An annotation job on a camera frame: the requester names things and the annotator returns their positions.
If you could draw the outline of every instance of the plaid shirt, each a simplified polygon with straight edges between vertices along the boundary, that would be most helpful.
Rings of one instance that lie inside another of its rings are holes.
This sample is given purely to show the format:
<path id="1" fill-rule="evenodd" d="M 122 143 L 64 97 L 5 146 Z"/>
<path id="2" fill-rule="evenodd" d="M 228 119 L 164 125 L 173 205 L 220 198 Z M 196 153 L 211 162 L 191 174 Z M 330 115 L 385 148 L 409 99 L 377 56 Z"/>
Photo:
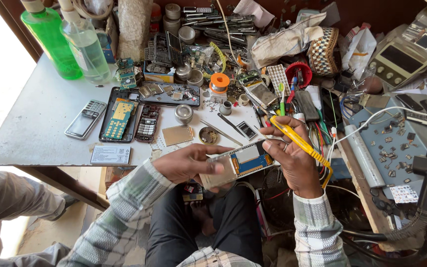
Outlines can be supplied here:
<path id="1" fill-rule="evenodd" d="M 128 176 L 110 186 L 108 208 L 92 223 L 57 266 L 122 266 L 135 245 L 138 230 L 152 213 L 152 205 L 175 186 L 146 160 Z M 332 215 L 325 194 L 317 199 L 294 195 L 296 255 L 299 265 L 349 266 L 338 237 L 342 225 Z M 233 253 L 206 247 L 194 252 L 178 266 L 258 267 Z"/>

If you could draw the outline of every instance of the man's right hand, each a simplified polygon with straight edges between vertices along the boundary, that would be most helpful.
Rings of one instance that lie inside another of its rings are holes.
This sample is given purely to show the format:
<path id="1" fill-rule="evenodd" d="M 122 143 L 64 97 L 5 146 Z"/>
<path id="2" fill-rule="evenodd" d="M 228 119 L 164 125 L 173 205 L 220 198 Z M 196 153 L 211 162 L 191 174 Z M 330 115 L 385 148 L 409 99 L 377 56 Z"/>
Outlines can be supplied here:
<path id="1" fill-rule="evenodd" d="M 312 146 L 305 125 L 301 121 L 289 116 L 277 117 L 276 120 L 281 124 L 291 126 L 297 134 Z M 322 196 L 323 191 L 319 183 L 316 160 L 276 127 L 262 128 L 260 132 L 264 135 L 270 134 L 282 137 L 288 143 L 288 147 L 284 150 L 286 146 L 284 142 L 268 139 L 263 142 L 263 148 L 271 157 L 281 163 L 284 177 L 294 193 L 306 199 L 315 199 Z"/>

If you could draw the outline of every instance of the grey trousers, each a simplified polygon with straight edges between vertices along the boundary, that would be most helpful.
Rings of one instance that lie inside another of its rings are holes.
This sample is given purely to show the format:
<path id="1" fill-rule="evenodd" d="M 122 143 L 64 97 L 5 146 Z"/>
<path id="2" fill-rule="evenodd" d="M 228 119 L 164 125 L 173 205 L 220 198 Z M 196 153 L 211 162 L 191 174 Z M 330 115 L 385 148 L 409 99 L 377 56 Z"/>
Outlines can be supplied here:
<path id="1" fill-rule="evenodd" d="M 65 200 L 44 185 L 15 175 L 0 172 L 0 220 L 19 216 L 39 216 L 54 219 L 65 207 Z"/>
<path id="2" fill-rule="evenodd" d="M 44 185 L 15 175 L 0 172 L 0 220 L 11 220 L 19 216 L 38 216 L 54 219 L 65 207 L 63 197 L 52 193 Z M 43 252 L 0 259 L 0 267 L 52 267 L 65 257 L 70 249 L 60 243 Z"/>

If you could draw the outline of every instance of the hand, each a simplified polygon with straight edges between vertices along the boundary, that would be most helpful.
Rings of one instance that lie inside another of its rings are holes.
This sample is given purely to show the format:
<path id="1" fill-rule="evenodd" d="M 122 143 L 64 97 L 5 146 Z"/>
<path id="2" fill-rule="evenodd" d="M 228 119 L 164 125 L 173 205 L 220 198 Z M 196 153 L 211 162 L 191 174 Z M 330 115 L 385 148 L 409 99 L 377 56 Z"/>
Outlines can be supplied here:
<path id="1" fill-rule="evenodd" d="M 305 125 L 301 121 L 289 116 L 277 117 L 276 120 L 281 124 L 291 126 L 297 134 L 312 145 Z M 319 183 L 319 174 L 316 169 L 316 160 L 276 127 L 262 128 L 260 132 L 264 135 L 270 134 L 282 137 L 288 143 L 288 147 L 284 151 L 284 147 L 286 146 L 284 142 L 276 139 L 268 139 L 263 142 L 263 148 L 271 157 L 281 163 L 284 177 L 294 193 L 306 199 L 314 199 L 322 196 L 323 193 Z"/>
<path id="2" fill-rule="evenodd" d="M 173 183 L 195 179 L 200 183 L 199 173 L 222 174 L 221 163 L 206 162 L 207 155 L 221 154 L 233 148 L 195 143 L 153 161 L 153 166 Z"/>

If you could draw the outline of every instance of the white table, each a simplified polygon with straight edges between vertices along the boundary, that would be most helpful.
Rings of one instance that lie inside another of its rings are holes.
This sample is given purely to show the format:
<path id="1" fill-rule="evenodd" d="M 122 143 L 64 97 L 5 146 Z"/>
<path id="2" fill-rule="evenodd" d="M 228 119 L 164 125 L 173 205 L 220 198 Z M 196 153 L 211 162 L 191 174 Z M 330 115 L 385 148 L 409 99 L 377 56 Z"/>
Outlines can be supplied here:
<path id="1" fill-rule="evenodd" d="M 110 68 L 114 73 L 115 66 L 110 64 Z M 89 100 L 96 99 L 107 103 L 111 88 L 115 86 L 119 86 L 116 79 L 103 88 L 95 87 L 84 78 L 64 80 L 44 54 L 0 128 L 0 165 L 15 166 L 89 205 L 104 209 L 103 206 L 107 203 L 97 199 L 95 192 L 86 189 L 57 167 L 92 166 L 90 159 L 95 145 L 127 145 L 102 143 L 98 140 L 103 118 L 85 140 L 70 138 L 64 134 L 68 125 Z M 258 133 L 258 136 L 249 142 L 217 116 L 219 105 L 211 111 L 210 107 L 206 106 L 208 103 L 203 103 L 202 93 L 201 89 L 201 107 L 194 110 L 194 118 L 189 124 L 194 133 L 192 141 L 165 146 L 161 129 L 179 123 L 174 117 L 174 107 L 162 107 L 156 140 L 151 144 L 137 141 L 129 143 L 132 148 L 129 164 L 139 165 L 151 157 L 154 149 L 162 150 L 164 155 L 191 143 L 201 143 L 198 133 L 205 125 L 200 119 L 213 124 L 243 145 L 263 137 L 254 128 L 254 125 L 259 127 L 259 124 L 251 106 L 233 107 L 232 114 L 227 117 L 234 124 L 246 121 Z M 217 145 L 239 147 L 224 136 L 220 136 Z"/>

